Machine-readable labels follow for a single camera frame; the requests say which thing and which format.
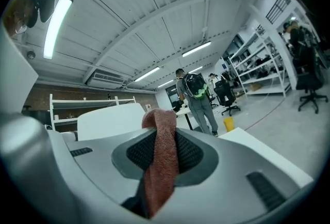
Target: brick wall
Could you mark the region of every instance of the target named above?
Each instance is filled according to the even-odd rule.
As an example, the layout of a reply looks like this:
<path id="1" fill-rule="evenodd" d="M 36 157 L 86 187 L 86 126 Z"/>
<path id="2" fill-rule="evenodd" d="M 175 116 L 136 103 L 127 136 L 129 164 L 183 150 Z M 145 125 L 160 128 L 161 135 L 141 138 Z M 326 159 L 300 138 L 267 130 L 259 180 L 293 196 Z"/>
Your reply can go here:
<path id="1" fill-rule="evenodd" d="M 137 103 L 140 103 L 142 108 L 145 109 L 146 104 L 150 104 L 151 108 L 157 108 L 158 104 L 154 94 L 141 94 L 141 93 L 124 93 L 124 92 L 106 92 L 91 89 L 79 89 L 72 87 L 60 87 L 50 85 L 34 85 L 25 105 L 31 106 L 30 110 L 49 110 L 50 108 L 50 94 L 53 94 L 53 99 L 58 100 L 106 100 L 108 94 L 111 99 L 118 96 L 118 99 L 129 99 L 135 97 Z M 54 111 L 55 115 L 59 115 L 60 119 L 67 118 L 70 114 L 74 117 L 79 117 L 81 114 L 98 108 L 79 108 L 79 109 L 58 109 Z M 77 130 L 77 124 L 56 126 L 59 132 Z"/>

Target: ceiling light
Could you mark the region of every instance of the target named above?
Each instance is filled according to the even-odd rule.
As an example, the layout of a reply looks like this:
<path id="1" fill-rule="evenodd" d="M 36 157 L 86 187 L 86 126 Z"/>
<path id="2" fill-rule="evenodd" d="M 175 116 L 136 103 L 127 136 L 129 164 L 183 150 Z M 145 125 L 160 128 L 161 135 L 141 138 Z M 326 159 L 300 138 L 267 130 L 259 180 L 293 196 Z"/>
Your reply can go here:
<path id="1" fill-rule="evenodd" d="M 206 42 L 206 43 L 202 44 L 201 46 L 198 46 L 198 47 L 196 47 L 196 48 L 194 48 L 194 49 L 192 49 L 192 50 L 190 50 L 190 51 L 188 51 L 188 52 L 186 52 L 186 53 L 183 53 L 183 54 L 182 54 L 182 57 L 186 57 L 186 56 L 188 56 L 189 54 L 192 54 L 192 53 L 194 53 L 194 52 L 197 52 L 198 50 L 200 50 L 200 49 L 202 49 L 202 48 L 208 47 L 210 44 L 211 44 L 210 41 L 209 41 L 209 42 Z"/>
<path id="2" fill-rule="evenodd" d="M 197 71 L 197 70 L 199 70 L 199 69 L 201 69 L 201 68 L 203 68 L 203 66 L 200 66 L 200 67 L 198 67 L 198 68 L 196 68 L 196 69 L 190 71 L 189 73 L 192 73 L 192 72 L 194 72 L 194 71 Z"/>
<path id="3" fill-rule="evenodd" d="M 141 77 L 137 78 L 135 81 L 138 82 L 142 79 L 144 79 L 145 77 L 147 77 L 148 75 L 156 72 L 157 70 L 159 70 L 160 68 L 159 67 L 156 67 L 155 69 L 151 70 L 150 72 L 147 72 L 146 74 L 142 75 Z"/>
<path id="4" fill-rule="evenodd" d="M 169 84 L 170 82 L 173 82 L 173 81 L 174 81 L 174 80 L 170 80 L 170 81 L 166 82 L 165 84 L 162 84 L 162 85 L 160 85 L 160 86 L 158 86 L 158 87 L 162 87 L 162 86 L 167 85 L 167 84 Z"/>
<path id="5" fill-rule="evenodd" d="M 47 29 L 45 46 L 43 48 L 43 57 L 45 59 L 51 59 L 53 57 L 53 51 L 58 31 L 60 30 L 60 26 L 64 20 L 65 14 L 67 13 L 71 4 L 72 0 L 59 0 L 57 2 Z"/>

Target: shelving unit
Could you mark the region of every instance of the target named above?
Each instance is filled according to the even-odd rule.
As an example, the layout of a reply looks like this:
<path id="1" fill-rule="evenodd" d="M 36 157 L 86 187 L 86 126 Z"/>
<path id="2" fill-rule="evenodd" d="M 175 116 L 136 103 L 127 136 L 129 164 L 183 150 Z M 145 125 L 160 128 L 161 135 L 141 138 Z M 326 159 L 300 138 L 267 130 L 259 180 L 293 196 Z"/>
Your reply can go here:
<path id="1" fill-rule="evenodd" d="M 232 63 L 233 68 L 236 71 L 236 74 L 239 78 L 239 81 L 242 85 L 245 95 L 253 95 L 253 94 L 269 94 L 269 93 L 282 93 L 283 96 L 286 96 L 286 91 L 290 88 L 290 83 L 285 79 L 286 69 L 284 64 L 282 63 L 282 70 L 278 69 L 278 64 L 281 62 L 281 56 L 278 52 L 275 54 L 271 53 L 270 47 L 275 47 L 274 43 L 272 42 L 271 38 L 265 32 L 263 28 L 259 30 L 253 29 L 253 33 L 250 38 L 241 46 L 241 48 L 230 58 L 230 62 Z M 244 52 L 249 49 L 250 54 L 246 57 L 241 59 L 241 56 Z M 253 60 L 257 57 L 258 54 L 264 52 L 270 56 L 270 59 L 261 63 L 258 66 L 254 66 L 251 68 L 253 64 Z M 244 66 L 245 70 L 243 72 L 238 71 L 238 67 Z M 269 73 L 265 77 L 255 77 L 252 76 L 252 73 L 262 67 L 271 66 L 275 67 L 276 72 Z M 274 84 L 272 81 L 271 85 L 265 85 L 264 81 L 269 81 L 272 79 L 278 78 L 279 84 Z M 261 83 L 264 84 L 261 88 L 256 91 L 249 90 L 246 85 L 250 85 L 252 83 Z"/>
<path id="2" fill-rule="evenodd" d="M 118 99 L 118 97 L 114 97 L 114 99 L 110 99 L 110 100 L 55 100 L 53 99 L 53 94 L 50 94 L 49 97 L 50 97 L 49 112 L 51 115 L 53 131 L 55 130 L 55 126 L 74 124 L 77 123 L 78 121 L 78 118 L 55 120 L 54 110 L 90 108 L 90 107 L 111 107 L 111 106 L 120 105 L 121 103 L 127 104 L 131 101 L 136 103 L 135 97 L 130 99 Z"/>

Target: white ceiling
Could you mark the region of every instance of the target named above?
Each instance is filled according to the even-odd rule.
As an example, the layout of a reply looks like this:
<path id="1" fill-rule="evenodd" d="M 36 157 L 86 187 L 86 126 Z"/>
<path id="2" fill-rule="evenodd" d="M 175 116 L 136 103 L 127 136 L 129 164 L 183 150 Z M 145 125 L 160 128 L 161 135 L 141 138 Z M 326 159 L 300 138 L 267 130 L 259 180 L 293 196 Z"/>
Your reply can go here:
<path id="1" fill-rule="evenodd" d="M 43 80 L 83 84 L 101 69 L 123 77 L 128 88 L 151 90 L 174 79 L 177 68 L 214 65 L 246 22 L 251 1 L 74 0 L 52 60 L 42 57 L 48 23 L 28 29 L 23 44 L 36 53 L 29 62 Z M 203 37 L 212 44 L 182 58 Z"/>

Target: yellow object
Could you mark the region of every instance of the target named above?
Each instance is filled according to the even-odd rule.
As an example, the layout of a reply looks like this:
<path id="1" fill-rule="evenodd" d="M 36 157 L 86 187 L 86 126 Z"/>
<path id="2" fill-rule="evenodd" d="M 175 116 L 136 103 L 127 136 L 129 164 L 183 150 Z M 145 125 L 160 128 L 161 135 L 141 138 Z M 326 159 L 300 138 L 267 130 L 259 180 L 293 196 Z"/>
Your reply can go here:
<path id="1" fill-rule="evenodd" d="M 225 124 L 227 132 L 232 131 L 234 129 L 234 120 L 233 120 L 233 118 L 225 118 L 223 120 L 223 123 Z"/>

